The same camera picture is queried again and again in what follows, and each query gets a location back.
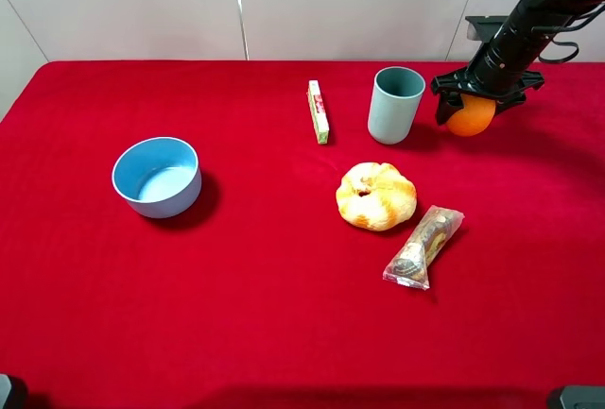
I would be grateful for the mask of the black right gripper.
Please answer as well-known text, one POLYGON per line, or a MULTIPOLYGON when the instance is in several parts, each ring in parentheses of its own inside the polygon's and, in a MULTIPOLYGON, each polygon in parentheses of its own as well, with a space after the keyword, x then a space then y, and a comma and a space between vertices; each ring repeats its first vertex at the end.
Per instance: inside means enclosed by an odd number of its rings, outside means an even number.
POLYGON ((545 84, 540 72, 526 70, 509 74, 499 67, 475 67, 470 65, 436 76, 430 89, 439 94, 436 122, 443 126, 464 108, 461 94, 495 100, 494 117, 526 102, 526 91, 538 90, 545 84))

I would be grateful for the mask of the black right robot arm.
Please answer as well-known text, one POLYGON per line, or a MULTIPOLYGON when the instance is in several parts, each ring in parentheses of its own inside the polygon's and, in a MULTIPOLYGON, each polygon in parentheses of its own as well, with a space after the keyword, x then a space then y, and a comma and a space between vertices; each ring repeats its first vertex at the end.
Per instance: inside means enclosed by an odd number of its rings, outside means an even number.
POLYGON ((523 104, 526 90, 545 83, 530 64, 575 58, 579 46, 555 37, 584 28, 603 11, 604 0, 519 0, 507 16, 467 16, 470 38, 480 46, 466 66, 432 79, 437 124, 462 110, 465 94, 493 101, 496 115, 523 104))

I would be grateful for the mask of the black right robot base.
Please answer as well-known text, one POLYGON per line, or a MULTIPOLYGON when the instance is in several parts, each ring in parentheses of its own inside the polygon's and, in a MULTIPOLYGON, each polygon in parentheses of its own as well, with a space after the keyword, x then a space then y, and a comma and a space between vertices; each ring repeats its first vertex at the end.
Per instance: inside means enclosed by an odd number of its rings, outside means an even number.
POLYGON ((604 385, 567 385, 547 398, 548 409, 605 409, 604 385))

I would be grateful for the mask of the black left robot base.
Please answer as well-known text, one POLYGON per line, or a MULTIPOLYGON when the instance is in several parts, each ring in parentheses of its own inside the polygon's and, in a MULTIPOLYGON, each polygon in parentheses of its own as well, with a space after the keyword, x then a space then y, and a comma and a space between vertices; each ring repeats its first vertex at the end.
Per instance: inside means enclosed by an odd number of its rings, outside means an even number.
POLYGON ((0 374, 0 409, 23 409, 27 394, 27 387, 22 379, 0 374))

